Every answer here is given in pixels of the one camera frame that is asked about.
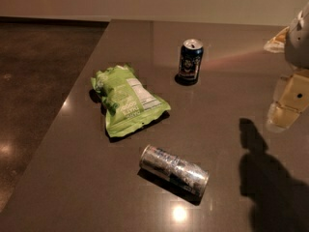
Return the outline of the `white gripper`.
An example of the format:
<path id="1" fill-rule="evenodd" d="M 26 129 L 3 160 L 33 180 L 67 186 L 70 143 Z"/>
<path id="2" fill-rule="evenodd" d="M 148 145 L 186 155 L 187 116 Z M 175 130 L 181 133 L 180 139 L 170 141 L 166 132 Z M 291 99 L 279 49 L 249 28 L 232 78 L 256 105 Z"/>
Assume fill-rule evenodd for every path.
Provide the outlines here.
<path id="1" fill-rule="evenodd" d="M 287 130 L 309 107 L 309 2 L 285 27 L 264 45 L 271 53 L 284 53 L 287 62 L 300 68 L 290 76 L 282 75 L 276 84 L 267 114 L 267 128 Z"/>

